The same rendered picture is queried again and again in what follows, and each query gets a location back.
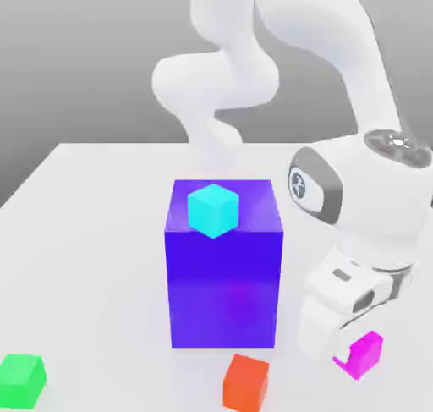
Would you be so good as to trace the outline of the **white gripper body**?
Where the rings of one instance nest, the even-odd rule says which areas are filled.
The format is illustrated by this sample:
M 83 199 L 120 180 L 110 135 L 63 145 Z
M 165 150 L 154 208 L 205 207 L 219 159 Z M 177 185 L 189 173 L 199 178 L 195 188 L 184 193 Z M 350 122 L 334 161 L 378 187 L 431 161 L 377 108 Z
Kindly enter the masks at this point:
M 354 301 L 338 295 L 305 294 L 299 320 L 299 347 L 312 360 L 328 361 L 336 357 L 347 362 L 350 346 L 369 328 L 364 319 L 374 310 L 353 312 Z

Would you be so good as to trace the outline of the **small magenta cube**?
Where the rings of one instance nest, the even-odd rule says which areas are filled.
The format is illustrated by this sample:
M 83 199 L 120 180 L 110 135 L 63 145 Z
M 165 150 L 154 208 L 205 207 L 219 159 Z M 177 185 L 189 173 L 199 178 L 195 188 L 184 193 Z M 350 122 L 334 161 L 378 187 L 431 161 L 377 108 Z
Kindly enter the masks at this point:
M 333 357 L 332 361 L 358 381 L 379 362 L 382 344 L 383 337 L 370 331 L 350 345 L 349 356 L 345 362 L 338 357 Z

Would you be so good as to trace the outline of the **small orange cube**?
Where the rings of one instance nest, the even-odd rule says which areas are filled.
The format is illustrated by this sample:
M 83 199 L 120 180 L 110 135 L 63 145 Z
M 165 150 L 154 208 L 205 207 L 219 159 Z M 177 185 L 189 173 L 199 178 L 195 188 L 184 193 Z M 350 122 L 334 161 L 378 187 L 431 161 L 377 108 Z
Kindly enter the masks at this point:
M 268 387 L 270 365 L 235 354 L 223 379 L 222 404 L 237 412 L 260 412 Z

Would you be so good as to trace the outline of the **small cyan cube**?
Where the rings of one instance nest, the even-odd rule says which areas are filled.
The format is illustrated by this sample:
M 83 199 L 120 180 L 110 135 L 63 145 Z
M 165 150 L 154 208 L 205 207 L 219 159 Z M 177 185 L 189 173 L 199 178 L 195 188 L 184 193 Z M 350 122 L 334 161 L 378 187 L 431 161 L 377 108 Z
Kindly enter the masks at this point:
M 239 223 L 239 196 L 219 184 L 209 184 L 187 196 L 189 226 L 210 239 L 235 229 Z

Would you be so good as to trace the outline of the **small green cube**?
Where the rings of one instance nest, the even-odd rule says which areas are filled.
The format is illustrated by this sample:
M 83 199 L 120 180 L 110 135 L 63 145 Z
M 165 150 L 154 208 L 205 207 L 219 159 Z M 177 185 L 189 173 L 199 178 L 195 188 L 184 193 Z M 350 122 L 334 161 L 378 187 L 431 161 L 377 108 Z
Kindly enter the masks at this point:
M 6 355 L 0 364 L 0 408 L 33 409 L 46 383 L 39 355 Z

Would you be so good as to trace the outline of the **large purple box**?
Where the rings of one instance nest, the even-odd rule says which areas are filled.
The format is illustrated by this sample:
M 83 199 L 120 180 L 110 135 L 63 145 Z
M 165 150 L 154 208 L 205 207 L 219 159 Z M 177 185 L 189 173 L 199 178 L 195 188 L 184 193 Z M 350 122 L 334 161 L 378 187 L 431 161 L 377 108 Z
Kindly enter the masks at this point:
M 283 227 L 268 180 L 220 180 L 239 197 L 238 226 L 211 239 L 190 227 L 188 196 L 208 180 L 177 179 L 164 230 L 174 348 L 275 344 Z

